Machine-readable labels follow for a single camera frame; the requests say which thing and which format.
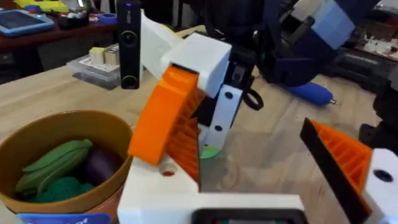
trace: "orange ribbed surface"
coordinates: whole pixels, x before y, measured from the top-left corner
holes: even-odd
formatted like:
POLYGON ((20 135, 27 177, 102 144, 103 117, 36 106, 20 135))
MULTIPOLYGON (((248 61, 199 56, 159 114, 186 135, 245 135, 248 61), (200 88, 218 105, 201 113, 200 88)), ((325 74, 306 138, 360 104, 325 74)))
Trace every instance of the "orange ribbed surface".
POLYGON ((318 136, 323 145, 333 156, 347 180, 354 187, 357 194, 361 195, 369 172, 372 149, 324 124, 313 120, 311 120, 311 123, 318 131, 318 136))
POLYGON ((198 178, 197 120, 191 115, 205 95, 198 75, 169 67, 142 111, 128 153, 150 164, 169 154, 190 176, 198 178))

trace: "blue object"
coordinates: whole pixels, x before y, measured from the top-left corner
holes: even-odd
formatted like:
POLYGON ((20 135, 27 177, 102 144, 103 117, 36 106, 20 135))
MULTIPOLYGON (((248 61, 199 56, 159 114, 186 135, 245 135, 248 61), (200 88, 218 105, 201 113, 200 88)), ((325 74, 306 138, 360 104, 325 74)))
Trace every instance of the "blue object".
POLYGON ((333 94, 329 90, 315 83, 307 83, 298 87, 285 87, 285 89, 317 106, 325 106, 334 101, 333 94))
POLYGON ((27 5, 27 6, 24 7, 24 9, 26 11, 34 11, 36 13, 42 13, 43 12, 42 8, 40 8, 40 6, 38 6, 38 5, 27 5))
POLYGON ((25 224, 111 224, 107 213, 85 214, 31 214, 20 213, 17 216, 25 224))
POLYGON ((43 32, 54 27, 45 15, 30 15, 25 10, 0 11, 0 33, 7 37, 43 32))
POLYGON ((116 24, 118 23, 118 17, 113 13, 104 13, 98 16, 98 21, 103 24, 116 24))

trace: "tablet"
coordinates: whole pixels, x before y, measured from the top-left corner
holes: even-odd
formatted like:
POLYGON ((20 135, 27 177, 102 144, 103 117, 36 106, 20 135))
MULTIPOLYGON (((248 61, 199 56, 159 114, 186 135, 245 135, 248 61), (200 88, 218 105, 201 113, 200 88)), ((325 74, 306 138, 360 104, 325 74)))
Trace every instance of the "tablet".
POLYGON ((50 30, 54 21, 44 14, 31 15, 23 10, 0 11, 0 33, 7 37, 17 37, 50 30))

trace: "blue label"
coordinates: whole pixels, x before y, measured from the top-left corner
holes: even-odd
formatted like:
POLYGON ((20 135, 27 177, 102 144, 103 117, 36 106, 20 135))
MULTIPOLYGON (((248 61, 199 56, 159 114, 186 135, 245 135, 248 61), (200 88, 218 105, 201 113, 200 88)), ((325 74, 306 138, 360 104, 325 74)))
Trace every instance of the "blue label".
POLYGON ((89 214, 29 214, 20 213, 17 216, 25 224, 111 224, 107 213, 89 214))

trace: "tan bowl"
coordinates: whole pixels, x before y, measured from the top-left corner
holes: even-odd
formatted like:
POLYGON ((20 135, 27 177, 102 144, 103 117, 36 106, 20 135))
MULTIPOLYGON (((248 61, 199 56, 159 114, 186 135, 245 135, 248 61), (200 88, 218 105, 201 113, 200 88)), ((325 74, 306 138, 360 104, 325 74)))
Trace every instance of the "tan bowl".
POLYGON ((131 129, 122 119, 100 111, 71 111, 24 126, 0 145, 0 200, 15 213, 84 213, 110 198, 126 180, 131 164, 127 149, 131 129), (68 200, 27 203, 16 199, 14 188, 22 168, 55 146, 72 139, 90 139, 124 159, 120 169, 95 189, 68 200))

